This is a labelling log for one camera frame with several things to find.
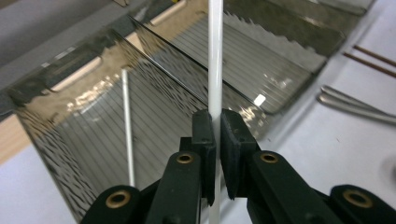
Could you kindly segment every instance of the brass insert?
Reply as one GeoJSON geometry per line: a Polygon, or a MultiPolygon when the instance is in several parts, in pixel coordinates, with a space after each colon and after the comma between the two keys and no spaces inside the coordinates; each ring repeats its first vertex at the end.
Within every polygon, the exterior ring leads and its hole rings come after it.
{"type": "Polygon", "coordinates": [[[177,157],[177,162],[182,164],[187,164],[193,161],[193,156],[187,153],[181,154],[177,157]]]}
{"type": "Polygon", "coordinates": [[[277,156],[275,154],[272,153],[262,153],[260,155],[260,158],[262,159],[262,161],[268,162],[268,163],[276,163],[278,161],[277,156]]]}
{"type": "Polygon", "coordinates": [[[367,195],[356,189],[347,189],[344,191],[343,196],[349,203],[352,203],[358,207],[373,207],[373,201],[367,195]]]}
{"type": "Polygon", "coordinates": [[[109,208],[119,208],[123,207],[130,200],[131,194],[128,191],[121,189],[107,197],[106,206],[109,208]]]}

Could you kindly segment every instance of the black plastic part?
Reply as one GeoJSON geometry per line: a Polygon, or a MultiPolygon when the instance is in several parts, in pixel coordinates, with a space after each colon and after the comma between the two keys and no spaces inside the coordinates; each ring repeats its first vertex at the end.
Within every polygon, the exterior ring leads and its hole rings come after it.
{"type": "Polygon", "coordinates": [[[179,151],[192,151],[191,137],[181,137],[179,151]]]}
{"type": "Polygon", "coordinates": [[[332,188],[329,205],[345,223],[396,223],[396,211],[373,193],[356,186],[332,188]]]}
{"type": "Polygon", "coordinates": [[[194,152],[171,156],[155,193],[145,223],[199,223],[201,212],[201,159],[194,152]]]}
{"type": "Polygon", "coordinates": [[[247,196],[247,211],[253,224],[276,224],[271,210],[256,185],[251,185],[247,196]]]}
{"type": "Polygon", "coordinates": [[[255,153],[249,171],[276,223],[343,223],[279,154],[255,153]]]}
{"type": "Polygon", "coordinates": [[[207,203],[215,201],[216,141],[212,129],[212,118],[207,109],[192,115],[191,149],[202,159],[202,194],[207,203]]]}
{"type": "MultiPolygon", "coordinates": [[[[125,200],[125,198],[122,198],[122,195],[110,198],[113,198],[114,202],[125,200]]],[[[107,189],[101,193],[92,204],[91,208],[82,219],[81,224],[129,224],[132,221],[140,219],[140,215],[137,212],[139,202],[140,193],[139,190],[135,188],[129,186],[116,186],[107,189]],[[106,201],[110,200],[110,195],[121,191],[129,193],[130,198],[128,203],[117,208],[108,207],[106,201]]]]}
{"type": "Polygon", "coordinates": [[[242,117],[232,111],[223,109],[221,113],[221,151],[220,159],[224,179],[231,199],[245,196],[238,193],[245,189],[246,158],[257,148],[256,139],[251,135],[242,117]]]}
{"type": "Polygon", "coordinates": [[[144,220],[146,220],[152,201],[154,200],[155,193],[157,192],[157,188],[160,185],[160,181],[161,179],[155,181],[154,183],[140,191],[141,197],[139,208],[137,209],[139,213],[139,219],[134,220],[133,223],[144,223],[144,220]]]}
{"type": "Polygon", "coordinates": [[[322,193],[322,192],[320,192],[320,191],[318,191],[318,190],[316,190],[316,189],[314,189],[314,191],[315,191],[315,193],[321,198],[321,200],[322,200],[324,203],[326,203],[327,205],[329,205],[329,199],[330,199],[329,195],[326,195],[326,194],[324,194],[324,193],[322,193]]]}

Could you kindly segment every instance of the thin white stick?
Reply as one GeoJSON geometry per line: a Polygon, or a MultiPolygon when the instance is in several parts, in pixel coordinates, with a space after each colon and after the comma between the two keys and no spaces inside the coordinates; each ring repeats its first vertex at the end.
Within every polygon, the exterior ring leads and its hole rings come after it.
{"type": "Polygon", "coordinates": [[[222,15],[223,1],[209,0],[209,113],[217,143],[215,201],[209,208],[209,223],[219,224],[220,215],[220,115],[222,93],[222,15]]]}
{"type": "Polygon", "coordinates": [[[124,102],[125,136],[128,152],[129,184],[134,187],[134,147],[132,144],[131,110],[129,107],[128,72],[122,69],[122,95],[124,102]]]}

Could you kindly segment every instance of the gray surface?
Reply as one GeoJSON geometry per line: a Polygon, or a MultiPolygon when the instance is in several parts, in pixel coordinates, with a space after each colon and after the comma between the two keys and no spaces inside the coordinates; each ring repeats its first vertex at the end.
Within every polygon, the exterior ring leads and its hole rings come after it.
{"type": "Polygon", "coordinates": [[[12,110],[4,88],[145,2],[133,0],[120,7],[104,1],[93,7],[95,3],[85,1],[21,0],[0,8],[0,120],[12,110]]]}
{"type": "Polygon", "coordinates": [[[112,4],[108,0],[19,0],[0,9],[0,67],[112,4]]]}
{"type": "Polygon", "coordinates": [[[285,36],[276,36],[252,21],[240,20],[236,15],[229,13],[224,13],[223,20],[224,24],[233,27],[311,73],[316,74],[327,61],[326,57],[316,54],[312,49],[305,49],[297,42],[289,41],[285,36]]]}

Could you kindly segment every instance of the metal tweezers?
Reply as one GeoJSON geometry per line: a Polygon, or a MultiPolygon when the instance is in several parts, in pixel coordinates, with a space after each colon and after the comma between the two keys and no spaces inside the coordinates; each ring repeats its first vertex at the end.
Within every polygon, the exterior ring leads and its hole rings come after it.
{"type": "Polygon", "coordinates": [[[323,105],[342,110],[369,119],[375,119],[396,125],[396,116],[383,112],[371,105],[367,105],[329,86],[322,86],[318,101],[323,105]]]}

